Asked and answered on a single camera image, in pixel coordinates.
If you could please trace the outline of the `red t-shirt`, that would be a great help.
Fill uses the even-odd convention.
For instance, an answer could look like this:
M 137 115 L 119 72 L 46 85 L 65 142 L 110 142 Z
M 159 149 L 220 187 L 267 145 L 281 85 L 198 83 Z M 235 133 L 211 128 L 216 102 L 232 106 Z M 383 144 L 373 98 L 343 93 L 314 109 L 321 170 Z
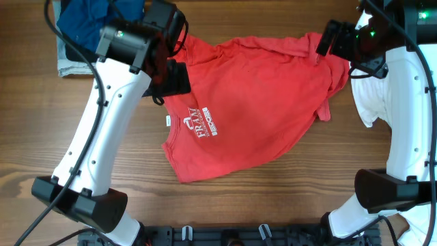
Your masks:
M 211 45 L 179 39 L 191 91 L 165 99 L 163 144 L 180 182 L 257 167 L 288 152 L 348 81 L 348 62 L 316 51 L 320 34 L 233 38 Z

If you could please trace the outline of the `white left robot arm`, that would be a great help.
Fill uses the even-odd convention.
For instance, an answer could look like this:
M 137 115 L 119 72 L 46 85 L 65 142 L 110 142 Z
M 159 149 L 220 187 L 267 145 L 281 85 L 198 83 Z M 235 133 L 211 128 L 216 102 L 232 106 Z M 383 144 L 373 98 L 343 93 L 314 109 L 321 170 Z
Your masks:
M 145 245 L 143 224 L 126 212 L 128 197 L 111 188 L 115 155 L 139 101 L 191 90 L 186 65 L 174 60 L 188 23 L 175 4 L 153 1 L 141 21 L 115 19 L 103 27 L 91 66 L 94 86 L 74 138 L 32 195 L 48 210 L 87 225 L 112 245 Z

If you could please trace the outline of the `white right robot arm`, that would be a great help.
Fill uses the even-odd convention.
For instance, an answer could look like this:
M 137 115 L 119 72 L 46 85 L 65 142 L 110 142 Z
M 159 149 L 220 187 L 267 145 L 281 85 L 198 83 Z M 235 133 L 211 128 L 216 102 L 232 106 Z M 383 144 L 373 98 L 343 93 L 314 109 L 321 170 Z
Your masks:
M 356 108 L 366 125 L 391 127 L 386 167 L 356 173 L 354 195 L 328 213 L 333 242 L 394 214 L 417 245 L 436 242 L 436 2 L 361 1 L 355 24 L 331 20 L 317 52 L 350 65 Z

